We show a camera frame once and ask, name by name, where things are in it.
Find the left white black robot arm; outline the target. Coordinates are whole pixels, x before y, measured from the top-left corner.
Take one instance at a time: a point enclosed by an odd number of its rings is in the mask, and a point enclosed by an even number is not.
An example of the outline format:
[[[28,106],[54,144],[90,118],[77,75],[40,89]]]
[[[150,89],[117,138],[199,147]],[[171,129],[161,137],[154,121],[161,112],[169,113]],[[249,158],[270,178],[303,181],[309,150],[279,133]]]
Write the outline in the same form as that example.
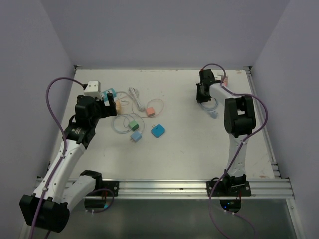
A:
[[[87,195],[114,196],[114,192],[104,188],[99,172],[84,170],[70,186],[66,184],[79,159],[85,153],[95,136],[100,119],[116,116],[113,94],[107,94],[109,105],[103,99],[79,95],[75,114],[70,118],[63,133],[59,152],[37,188],[31,195],[23,195],[19,206],[27,225],[34,231],[36,227],[50,232],[61,232],[75,206]]]

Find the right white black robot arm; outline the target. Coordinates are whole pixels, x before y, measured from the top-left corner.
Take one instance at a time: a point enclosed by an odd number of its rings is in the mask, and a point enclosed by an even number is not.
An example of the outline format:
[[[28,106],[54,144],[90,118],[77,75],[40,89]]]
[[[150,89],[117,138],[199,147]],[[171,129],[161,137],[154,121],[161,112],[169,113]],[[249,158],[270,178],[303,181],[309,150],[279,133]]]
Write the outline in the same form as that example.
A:
[[[229,134],[229,159],[222,190],[226,195],[234,195],[240,185],[246,182],[245,159],[246,137],[256,127],[254,102],[250,94],[234,93],[216,80],[210,69],[199,71],[200,82],[196,84],[196,101],[199,104],[215,99],[224,105],[224,128]]]

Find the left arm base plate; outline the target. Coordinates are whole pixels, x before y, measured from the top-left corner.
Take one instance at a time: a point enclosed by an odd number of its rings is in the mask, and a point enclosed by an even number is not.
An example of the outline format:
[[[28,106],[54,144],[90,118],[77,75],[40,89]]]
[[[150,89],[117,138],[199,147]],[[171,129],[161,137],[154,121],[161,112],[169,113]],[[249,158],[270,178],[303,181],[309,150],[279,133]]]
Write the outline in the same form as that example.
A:
[[[114,196],[118,196],[120,182],[116,180],[103,180],[102,188],[106,188],[113,192]]]

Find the teal power strip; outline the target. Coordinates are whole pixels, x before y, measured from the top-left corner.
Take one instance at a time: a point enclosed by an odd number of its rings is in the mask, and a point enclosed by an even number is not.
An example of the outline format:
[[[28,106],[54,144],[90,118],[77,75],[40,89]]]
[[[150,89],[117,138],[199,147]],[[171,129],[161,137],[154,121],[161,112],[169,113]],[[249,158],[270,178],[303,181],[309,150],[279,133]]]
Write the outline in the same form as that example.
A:
[[[101,92],[101,96],[103,97],[104,101],[107,101],[107,94],[112,94],[113,97],[116,97],[116,91],[114,90],[114,88],[109,88]]]

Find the green charger plug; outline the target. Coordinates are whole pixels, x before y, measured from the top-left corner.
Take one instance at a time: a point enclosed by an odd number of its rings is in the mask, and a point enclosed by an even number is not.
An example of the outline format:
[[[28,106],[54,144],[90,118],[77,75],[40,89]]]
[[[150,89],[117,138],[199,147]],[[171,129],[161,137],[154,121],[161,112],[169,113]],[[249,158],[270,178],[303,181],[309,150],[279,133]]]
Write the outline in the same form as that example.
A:
[[[128,127],[130,128],[131,131],[136,131],[137,129],[139,129],[139,124],[133,120],[131,122],[129,122]]]

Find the light blue charger plug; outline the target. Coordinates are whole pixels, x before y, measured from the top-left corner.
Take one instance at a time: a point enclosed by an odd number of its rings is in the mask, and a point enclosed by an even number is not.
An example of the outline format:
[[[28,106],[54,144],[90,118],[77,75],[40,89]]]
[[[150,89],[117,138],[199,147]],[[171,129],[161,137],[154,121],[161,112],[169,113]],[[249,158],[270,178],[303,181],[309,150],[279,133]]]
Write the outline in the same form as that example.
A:
[[[130,136],[130,141],[132,142],[138,142],[141,139],[142,139],[142,134],[138,131],[133,132]]]

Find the pink charger plug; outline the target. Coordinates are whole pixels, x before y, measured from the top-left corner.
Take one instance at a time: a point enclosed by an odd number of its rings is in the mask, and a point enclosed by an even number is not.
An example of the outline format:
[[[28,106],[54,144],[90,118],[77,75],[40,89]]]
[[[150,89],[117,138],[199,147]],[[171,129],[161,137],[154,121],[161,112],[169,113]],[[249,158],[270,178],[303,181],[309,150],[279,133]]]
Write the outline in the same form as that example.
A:
[[[147,107],[146,114],[147,114],[147,117],[154,117],[156,113],[153,107]]]

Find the blue cube socket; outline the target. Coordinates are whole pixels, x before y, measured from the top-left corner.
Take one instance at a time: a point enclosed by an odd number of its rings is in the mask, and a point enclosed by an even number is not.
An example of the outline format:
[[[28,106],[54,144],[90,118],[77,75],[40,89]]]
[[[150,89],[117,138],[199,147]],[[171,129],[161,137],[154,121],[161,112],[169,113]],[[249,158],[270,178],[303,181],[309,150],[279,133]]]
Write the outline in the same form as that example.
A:
[[[151,130],[151,134],[155,138],[161,137],[164,133],[165,133],[165,128],[161,124],[157,124],[157,125],[153,126],[153,128]]]

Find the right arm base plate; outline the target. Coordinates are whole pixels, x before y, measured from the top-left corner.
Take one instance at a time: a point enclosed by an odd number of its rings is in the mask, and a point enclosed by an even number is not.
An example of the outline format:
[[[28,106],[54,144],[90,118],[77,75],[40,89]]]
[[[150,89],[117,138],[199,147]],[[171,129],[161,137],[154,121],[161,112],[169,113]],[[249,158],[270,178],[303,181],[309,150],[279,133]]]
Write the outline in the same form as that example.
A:
[[[226,186],[222,181],[218,183],[212,193],[212,197],[250,197],[252,192],[249,182],[246,181],[244,185]]]

